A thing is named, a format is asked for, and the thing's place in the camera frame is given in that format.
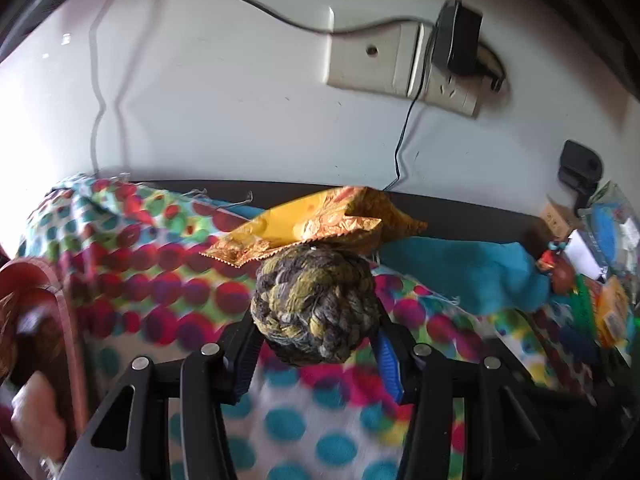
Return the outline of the woven rope ball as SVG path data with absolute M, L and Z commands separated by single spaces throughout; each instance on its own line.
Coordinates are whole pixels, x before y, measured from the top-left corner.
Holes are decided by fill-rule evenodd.
M 250 315 L 288 365 L 342 364 L 380 322 L 366 259 L 326 245 L 297 245 L 264 260 Z

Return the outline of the clear plastic wrap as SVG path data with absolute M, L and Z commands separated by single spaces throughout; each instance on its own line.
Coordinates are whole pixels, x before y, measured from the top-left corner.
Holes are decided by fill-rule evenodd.
M 12 426 L 22 448 L 59 463 L 65 454 L 66 426 L 58 416 L 55 392 L 41 372 L 35 372 L 12 400 Z

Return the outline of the blue towel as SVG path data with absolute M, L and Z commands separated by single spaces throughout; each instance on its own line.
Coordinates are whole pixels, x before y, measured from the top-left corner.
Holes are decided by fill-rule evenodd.
M 532 312 L 551 294 L 550 278 L 518 243 L 409 237 L 378 250 L 384 266 L 460 300 L 475 315 L 508 309 Z

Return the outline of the polka dot cloth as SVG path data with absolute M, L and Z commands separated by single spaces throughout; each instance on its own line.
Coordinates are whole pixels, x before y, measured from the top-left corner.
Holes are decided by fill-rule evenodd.
M 226 266 L 205 251 L 252 214 L 143 184 L 76 177 L 29 215 L 18 252 L 55 267 L 107 389 L 137 354 L 182 358 L 242 318 L 254 269 Z M 418 341 L 474 361 L 484 341 L 497 336 L 538 385 L 590 390 L 590 369 L 560 343 L 570 319 L 564 300 L 530 313 L 508 300 L 481 315 L 456 294 L 402 274 L 389 258 L 371 266 L 390 317 Z M 411 411 L 385 391 L 363 344 L 343 364 L 305 368 L 264 349 L 250 391 L 222 414 L 243 479 L 391 479 Z

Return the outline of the yellow foil snack packet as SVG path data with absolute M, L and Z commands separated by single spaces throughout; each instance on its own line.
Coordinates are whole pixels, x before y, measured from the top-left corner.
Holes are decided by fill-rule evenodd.
M 240 268 L 299 245 L 326 244 L 367 254 L 426 227 L 382 191 L 343 186 L 268 209 L 216 240 L 202 255 Z

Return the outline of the brown figurine toy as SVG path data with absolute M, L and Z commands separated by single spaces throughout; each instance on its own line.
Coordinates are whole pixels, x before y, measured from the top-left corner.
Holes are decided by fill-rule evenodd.
M 564 257 L 565 240 L 552 240 L 537 261 L 538 270 L 550 278 L 552 292 L 567 295 L 575 287 L 574 266 Z

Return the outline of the red round tray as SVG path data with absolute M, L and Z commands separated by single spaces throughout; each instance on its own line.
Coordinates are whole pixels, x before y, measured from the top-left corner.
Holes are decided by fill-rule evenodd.
M 1 268 L 1 380 L 20 388 L 35 372 L 52 386 L 74 444 L 91 413 L 76 315 L 55 270 L 40 258 L 15 258 Z

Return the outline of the clear plastic bag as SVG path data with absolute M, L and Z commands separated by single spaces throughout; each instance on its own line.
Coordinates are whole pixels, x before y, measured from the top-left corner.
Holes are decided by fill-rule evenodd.
M 611 272 L 639 277 L 639 217 L 617 183 L 608 181 L 591 197 L 584 218 Z

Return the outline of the black webcam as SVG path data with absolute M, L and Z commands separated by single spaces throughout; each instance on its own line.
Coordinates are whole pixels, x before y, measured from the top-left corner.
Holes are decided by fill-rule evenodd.
M 601 157 L 591 148 L 566 140 L 558 170 L 559 180 L 576 193 L 574 213 L 587 207 L 591 196 L 600 184 L 603 176 L 603 162 Z

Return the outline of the black power adapter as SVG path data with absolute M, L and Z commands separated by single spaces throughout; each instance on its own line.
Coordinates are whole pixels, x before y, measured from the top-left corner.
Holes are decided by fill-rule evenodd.
M 443 72 L 462 77 L 480 73 L 477 50 L 483 14 L 462 0 L 447 0 L 435 24 L 432 63 Z

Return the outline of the white wall socket plate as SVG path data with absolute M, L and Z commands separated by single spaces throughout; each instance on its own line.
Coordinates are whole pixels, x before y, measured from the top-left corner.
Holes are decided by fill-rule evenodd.
M 447 112 L 476 116 L 483 79 L 425 63 L 431 31 L 429 24 L 405 22 L 334 35 L 326 50 L 324 82 L 344 90 L 419 98 Z

